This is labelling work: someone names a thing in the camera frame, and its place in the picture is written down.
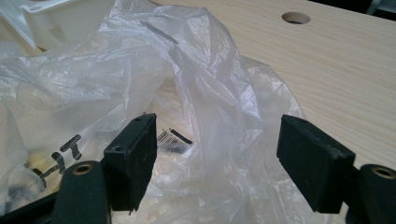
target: white plastic container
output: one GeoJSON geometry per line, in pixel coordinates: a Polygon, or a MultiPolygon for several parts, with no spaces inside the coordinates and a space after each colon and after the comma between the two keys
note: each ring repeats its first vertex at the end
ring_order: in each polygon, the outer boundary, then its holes
{"type": "Polygon", "coordinates": [[[1,0],[0,13],[33,48],[51,49],[82,38],[115,0],[1,0]]]}

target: crumpled plastic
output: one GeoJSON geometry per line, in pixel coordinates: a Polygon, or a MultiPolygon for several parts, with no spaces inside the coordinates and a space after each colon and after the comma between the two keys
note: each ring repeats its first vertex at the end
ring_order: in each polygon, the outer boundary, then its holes
{"type": "Polygon", "coordinates": [[[129,120],[156,113],[147,193],[137,212],[114,212],[113,223],[331,221],[312,212],[276,157],[281,116],[303,117],[301,108],[205,8],[119,0],[87,38],[6,57],[0,74],[0,214],[59,187],[60,169],[44,178],[32,171],[59,165],[55,152],[66,168],[99,161],[129,120]],[[70,139],[78,159],[71,147],[61,151],[70,139]]]}

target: barcode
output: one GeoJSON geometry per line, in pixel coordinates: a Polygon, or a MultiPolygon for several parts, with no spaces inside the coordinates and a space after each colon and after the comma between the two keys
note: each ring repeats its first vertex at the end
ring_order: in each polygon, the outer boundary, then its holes
{"type": "Polygon", "coordinates": [[[171,133],[163,129],[163,133],[157,137],[157,141],[163,143],[182,143],[182,141],[178,140],[175,136],[171,133]]]}

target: light wood tabletop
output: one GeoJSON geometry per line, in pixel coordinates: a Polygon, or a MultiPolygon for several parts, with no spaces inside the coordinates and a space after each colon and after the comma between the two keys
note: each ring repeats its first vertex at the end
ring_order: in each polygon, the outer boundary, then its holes
{"type": "MultiPolygon", "coordinates": [[[[304,0],[155,2],[206,7],[242,55],[271,65],[285,80],[309,121],[357,153],[356,167],[396,170],[395,21],[304,0]],[[287,23],[286,12],[310,21],[287,23]]],[[[333,222],[344,223],[345,211],[333,222]]]]}

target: table surface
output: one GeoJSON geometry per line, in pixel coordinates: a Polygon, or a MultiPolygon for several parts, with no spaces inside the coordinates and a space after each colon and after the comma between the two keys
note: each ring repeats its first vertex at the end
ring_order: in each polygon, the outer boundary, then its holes
{"type": "MultiPolygon", "coordinates": [[[[208,8],[242,55],[271,65],[285,80],[309,121],[357,153],[356,167],[396,170],[395,21],[303,0],[155,2],[208,8]],[[290,11],[310,22],[283,21],[290,11]]],[[[14,38],[2,23],[0,39],[14,38]]],[[[344,206],[333,223],[345,223],[345,212],[344,206]]]]}

